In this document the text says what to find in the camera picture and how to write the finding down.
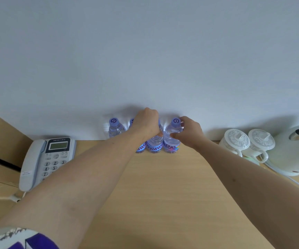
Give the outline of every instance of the telephone screen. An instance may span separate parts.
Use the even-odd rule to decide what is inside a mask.
[[[67,141],[66,142],[57,142],[57,143],[51,143],[49,150],[52,149],[61,149],[61,148],[67,148]]]

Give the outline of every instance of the person's right arm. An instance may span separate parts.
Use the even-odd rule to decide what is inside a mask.
[[[205,138],[199,123],[181,117],[173,138],[210,164],[247,218],[276,249],[299,248],[299,188]]]

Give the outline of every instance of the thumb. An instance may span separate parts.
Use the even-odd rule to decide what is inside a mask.
[[[178,140],[179,133],[171,133],[170,137]]]

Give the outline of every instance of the hand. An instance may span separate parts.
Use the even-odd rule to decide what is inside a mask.
[[[132,129],[141,131],[144,141],[147,141],[156,135],[163,136],[158,123],[159,113],[156,110],[145,108],[135,116]]]
[[[180,140],[184,145],[196,149],[202,140],[205,140],[203,130],[198,122],[193,121],[189,117],[180,117],[184,129],[180,133],[171,133],[170,136]]]

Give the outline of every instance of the person's left hand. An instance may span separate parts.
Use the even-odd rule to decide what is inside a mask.
[[[163,136],[159,128],[159,113],[150,108],[140,110],[133,120],[132,129],[139,130],[144,140],[159,135]]]

